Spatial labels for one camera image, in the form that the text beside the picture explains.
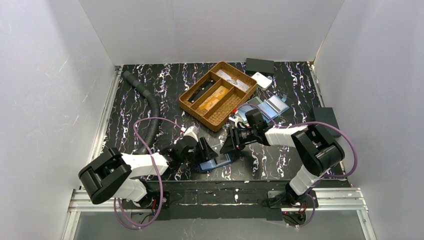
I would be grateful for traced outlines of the navy blue card holder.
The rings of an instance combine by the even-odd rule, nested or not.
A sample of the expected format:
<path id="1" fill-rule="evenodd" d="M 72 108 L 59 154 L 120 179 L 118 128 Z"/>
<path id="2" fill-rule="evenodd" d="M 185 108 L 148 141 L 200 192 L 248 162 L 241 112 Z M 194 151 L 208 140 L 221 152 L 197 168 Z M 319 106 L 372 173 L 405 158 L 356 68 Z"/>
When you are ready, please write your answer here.
<path id="1" fill-rule="evenodd" d="M 211 148 L 218 154 L 217 157 L 214 159 L 207 160 L 205 162 L 202 162 L 198 165 L 198 172 L 199 173 L 205 173 L 209 172 L 211 170 L 229 165 L 234 162 L 234 154 L 233 153 L 226 153 L 221 154 L 219 151 L 221 150 L 223 144 L 216 144 L 213 145 Z"/>

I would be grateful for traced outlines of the orange VIP card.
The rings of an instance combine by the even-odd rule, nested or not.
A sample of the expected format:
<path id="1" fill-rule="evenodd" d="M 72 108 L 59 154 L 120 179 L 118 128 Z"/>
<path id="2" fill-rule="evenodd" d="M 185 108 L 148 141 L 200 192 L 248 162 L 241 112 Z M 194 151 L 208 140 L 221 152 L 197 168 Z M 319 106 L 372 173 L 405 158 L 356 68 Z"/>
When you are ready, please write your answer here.
<path id="1" fill-rule="evenodd" d="M 200 111 L 209 111 L 212 107 L 214 107 L 218 102 L 220 101 L 220 99 L 216 98 L 216 97 L 212 97 L 210 99 L 205 100 L 200 106 L 199 106 L 199 110 Z"/>

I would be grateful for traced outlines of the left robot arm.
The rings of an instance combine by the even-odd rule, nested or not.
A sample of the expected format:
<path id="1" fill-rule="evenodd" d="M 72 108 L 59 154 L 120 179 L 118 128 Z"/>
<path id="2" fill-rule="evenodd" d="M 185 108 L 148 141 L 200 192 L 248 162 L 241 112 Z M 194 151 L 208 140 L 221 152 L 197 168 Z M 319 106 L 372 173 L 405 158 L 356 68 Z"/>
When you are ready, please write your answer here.
<path id="1" fill-rule="evenodd" d="M 78 178 L 94 205 L 111 198 L 139 202 L 149 194 L 139 177 L 160 177 L 187 163 L 204 163 L 218 156 L 203 137 L 196 139 L 187 135 L 153 154 L 127 154 L 115 147 L 109 148 L 83 167 Z"/>

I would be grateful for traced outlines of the white card black stripe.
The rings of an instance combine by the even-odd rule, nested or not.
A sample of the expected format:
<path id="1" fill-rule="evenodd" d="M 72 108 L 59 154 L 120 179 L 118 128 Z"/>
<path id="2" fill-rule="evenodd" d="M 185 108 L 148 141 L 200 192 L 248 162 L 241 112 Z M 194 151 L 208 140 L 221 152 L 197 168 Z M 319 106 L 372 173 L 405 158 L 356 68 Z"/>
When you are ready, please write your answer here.
<path id="1" fill-rule="evenodd" d="M 249 91 L 250 86 L 239 79 L 231 80 L 230 83 L 245 93 Z"/>

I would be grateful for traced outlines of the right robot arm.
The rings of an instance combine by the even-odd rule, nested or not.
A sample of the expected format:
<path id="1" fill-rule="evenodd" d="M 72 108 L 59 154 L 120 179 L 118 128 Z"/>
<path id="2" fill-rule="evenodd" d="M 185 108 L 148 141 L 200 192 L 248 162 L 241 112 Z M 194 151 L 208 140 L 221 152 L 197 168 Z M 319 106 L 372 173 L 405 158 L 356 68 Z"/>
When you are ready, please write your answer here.
<path id="1" fill-rule="evenodd" d="M 300 170 L 285 186 L 284 192 L 274 198 L 276 202 L 300 202 L 329 169 L 345 158 L 343 148 L 321 124 L 282 128 L 268 123 L 258 109 L 249 110 L 246 119 L 248 124 L 239 123 L 227 129 L 221 154 L 241 151 L 249 144 L 259 143 L 295 148 L 302 162 Z"/>

